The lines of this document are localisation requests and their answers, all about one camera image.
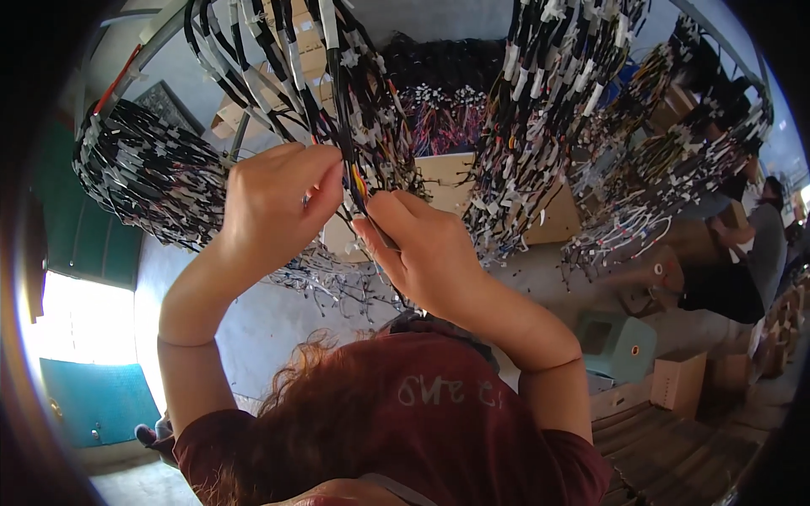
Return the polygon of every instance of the pile of wires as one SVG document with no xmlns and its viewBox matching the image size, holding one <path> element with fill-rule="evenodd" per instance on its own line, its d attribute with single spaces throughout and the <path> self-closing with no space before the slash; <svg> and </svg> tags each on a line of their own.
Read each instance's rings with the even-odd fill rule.
<svg viewBox="0 0 810 506">
<path fill-rule="evenodd" d="M 382 55 L 408 119 L 414 156 L 473 151 L 503 53 L 503 40 L 419 44 L 394 34 Z"/>
<path fill-rule="evenodd" d="M 575 144 L 624 66 L 646 0 L 515 0 L 502 73 L 488 98 L 465 224 L 484 264 L 526 248 Z"/>
<path fill-rule="evenodd" d="M 677 125 L 647 139 L 640 150 L 628 151 L 616 163 L 623 172 L 613 178 L 607 205 L 563 248 L 564 265 L 590 276 L 600 266 L 643 254 L 669 231 L 680 209 L 699 202 L 748 163 L 773 122 L 773 105 L 760 98 L 745 119 L 713 142 L 689 144 L 683 140 L 688 130 Z M 644 158 L 636 159 L 639 154 Z"/>
<path fill-rule="evenodd" d="M 580 198 L 583 210 L 586 207 L 582 201 L 591 196 L 605 201 L 599 191 L 594 193 L 591 190 L 598 190 L 609 177 L 606 172 L 616 166 L 616 158 L 610 159 L 606 153 L 625 153 L 633 133 L 650 118 L 673 76 L 692 60 L 700 39 L 695 22 L 680 13 L 669 41 L 656 45 L 619 95 L 606 108 L 587 118 L 582 135 L 576 139 L 578 146 L 587 153 L 587 160 L 569 171 L 572 192 Z M 604 163 L 606 158 L 610 160 L 607 165 Z"/>
<path fill-rule="evenodd" d="M 672 75 L 689 70 L 694 60 L 705 60 L 693 60 L 696 53 L 705 52 L 704 35 L 682 14 L 667 44 L 669 50 L 656 48 L 646 60 L 667 52 L 672 55 L 671 65 L 661 63 L 656 70 L 666 75 L 654 81 L 668 85 Z M 629 149 L 625 141 L 618 156 L 601 168 L 594 163 L 579 168 L 573 190 L 584 214 L 582 233 L 563 248 L 564 263 L 571 268 L 583 268 L 590 276 L 593 267 L 638 257 L 668 232 L 671 217 L 683 206 L 716 190 L 759 151 L 773 125 L 773 105 L 758 90 L 761 98 L 750 107 L 744 93 L 751 83 L 746 78 L 730 81 L 720 66 L 719 50 L 708 51 L 715 67 L 709 68 L 708 77 L 702 72 L 702 97 L 690 113 L 663 135 Z M 615 107 L 604 111 L 602 125 L 611 123 L 608 114 L 615 111 Z M 638 125 L 637 119 L 641 117 L 635 117 L 633 125 Z M 704 141 L 711 127 L 722 127 L 725 133 L 713 142 Z M 619 140 L 611 138 L 615 132 L 603 133 L 605 143 Z"/>
<path fill-rule="evenodd" d="M 347 198 L 338 214 L 347 225 L 355 213 L 366 214 L 365 202 L 375 189 L 405 189 L 427 198 L 414 167 L 396 89 L 362 25 L 340 0 L 307 2 L 326 47 L 335 118 L 301 72 L 290 0 L 270 4 L 275 36 L 261 0 L 228 2 L 233 43 L 222 33 L 211 0 L 186 4 L 185 37 L 207 75 L 251 118 L 284 141 L 298 140 L 293 132 L 305 129 L 312 142 L 341 149 Z M 193 16 L 197 9 L 199 25 Z M 240 9 L 279 85 L 246 61 Z M 235 157 L 216 152 L 196 135 L 171 127 L 126 100 L 119 100 L 103 117 L 103 102 L 120 77 L 87 112 L 77 133 L 74 170 L 85 191 L 123 223 L 141 227 L 163 244 L 199 251 L 222 226 L 228 170 Z M 270 106 L 268 92 L 278 97 L 281 108 Z M 325 305 L 317 293 L 325 294 L 342 312 L 344 300 L 356 300 L 366 315 L 374 300 L 402 308 L 407 301 L 398 292 L 384 296 L 369 288 L 375 275 L 378 267 L 341 262 L 316 240 L 283 269 L 269 274 L 267 282 L 305 296 L 311 291 L 320 307 Z"/>
<path fill-rule="evenodd" d="M 162 244 L 200 251 L 222 227 L 233 162 L 128 100 L 119 100 L 106 119 L 97 107 L 88 110 L 74 150 L 73 169 L 84 191 Z M 374 274 L 373 268 L 340 262 L 314 241 L 268 280 L 311 291 L 316 303 L 322 293 L 342 311 L 343 297 L 355 299 L 365 314 L 372 300 L 386 300 L 369 288 Z"/>
<path fill-rule="evenodd" d="M 365 214 L 365 201 L 374 189 L 405 189 L 426 198 L 424 181 L 414 166 L 410 135 L 396 88 L 388 77 L 385 60 L 363 25 L 341 0 L 307 2 L 313 25 L 326 47 L 326 72 L 335 98 L 336 117 L 332 117 L 301 70 L 292 3 L 290 0 L 269 3 L 271 12 L 265 12 L 261 0 L 228 2 L 234 41 L 231 45 L 220 31 L 211 0 L 189 0 L 185 9 L 185 38 L 200 65 L 235 103 L 284 140 L 296 140 L 288 127 L 298 124 L 308 130 L 312 142 L 340 147 L 345 164 L 343 184 L 351 207 L 346 212 Z M 206 51 L 194 33 L 192 14 L 196 5 Z M 246 60 L 240 9 L 241 17 L 278 78 L 280 89 Z M 271 108 L 264 91 L 277 97 L 283 108 Z"/>
</svg>

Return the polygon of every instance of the finger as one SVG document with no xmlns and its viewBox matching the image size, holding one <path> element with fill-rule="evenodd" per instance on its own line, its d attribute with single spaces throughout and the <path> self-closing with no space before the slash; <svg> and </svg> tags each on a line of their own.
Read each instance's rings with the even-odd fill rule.
<svg viewBox="0 0 810 506">
<path fill-rule="evenodd" d="M 376 192 L 365 209 L 377 225 L 400 247 L 405 246 L 416 232 L 416 217 L 392 193 Z"/>
<path fill-rule="evenodd" d="M 334 146 L 318 144 L 298 151 L 284 163 L 284 174 L 293 189 L 303 195 L 323 179 L 326 171 L 341 160 L 340 149 Z"/>
<path fill-rule="evenodd" d="M 391 282 L 400 290 L 404 289 L 405 283 L 405 265 L 403 265 L 402 258 L 399 257 L 399 252 L 389 249 L 382 242 L 380 234 L 365 218 L 355 218 L 352 220 L 352 228 L 355 229 L 357 235 L 365 242 L 365 247 L 371 253 L 371 256 L 380 264 L 380 267 L 388 274 Z"/>
<path fill-rule="evenodd" d="M 435 211 L 430 204 L 417 197 L 413 193 L 408 193 L 401 189 L 391 192 L 416 218 L 424 218 Z"/>
<path fill-rule="evenodd" d="M 322 227 L 338 210 L 338 206 L 343 202 L 342 177 L 343 164 L 340 162 L 332 164 L 318 182 L 318 187 L 313 186 L 307 191 L 309 200 L 304 208 L 304 220 L 309 222 L 309 225 Z"/>
<path fill-rule="evenodd" d="M 296 153 L 303 151 L 305 149 L 304 145 L 300 142 L 286 142 L 276 147 L 272 147 L 268 150 L 262 151 L 261 153 L 257 153 L 254 156 L 251 156 L 249 159 L 253 159 L 254 161 L 261 161 L 261 162 L 269 162 L 273 159 L 281 158 L 284 156 L 291 156 L 295 155 Z"/>
</svg>

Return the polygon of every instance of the curly red hair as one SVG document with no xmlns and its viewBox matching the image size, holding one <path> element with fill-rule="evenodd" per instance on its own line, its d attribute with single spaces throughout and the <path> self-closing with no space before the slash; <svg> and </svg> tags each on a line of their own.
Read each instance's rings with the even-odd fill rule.
<svg viewBox="0 0 810 506">
<path fill-rule="evenodd" d="M 359 340 L 375 334 L 358 333 Z M 211 502 L 266 504 L 333 478 L 356 478 L 370 414 L 382 389 L 374 360 L 335 349 L 317 330 L 296 346 L 271 382 L 271 393 L 223 465 Z"/>
</svg>

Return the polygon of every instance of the teal plastic stool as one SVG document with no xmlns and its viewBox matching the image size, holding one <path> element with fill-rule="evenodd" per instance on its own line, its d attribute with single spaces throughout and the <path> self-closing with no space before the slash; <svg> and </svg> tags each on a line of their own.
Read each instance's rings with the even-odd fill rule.
<svg viewBox="0 0 810 506">
<path fill-rule="evenodd" d="M 638 318 L 602 311 L 581 313 L 575 334 L 588 372 L 630 383 L 644 379 L 658 341 Z"/>
</svg>

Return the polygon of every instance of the door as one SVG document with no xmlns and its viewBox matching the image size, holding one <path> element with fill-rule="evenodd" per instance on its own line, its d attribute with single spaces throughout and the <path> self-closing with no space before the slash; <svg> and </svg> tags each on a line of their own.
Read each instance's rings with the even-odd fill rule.
<svg viewBox="0 0 810 506">
<path fill-rule="evenodd" d="M 160 413 L 138 364 L 77 364 L 40 359 L 42 379 L 66 439 L 74 448 L 135 439 L 139 423 Z"/>
<path fill-rule="evenodd" d="M 51 121 L 36 151 L 32 190 L 42 202 L 48 269 L 134 290 L 143 231 L 84 193 L 71 165 L 73 146 L 67 127 Z"/>
</svg>

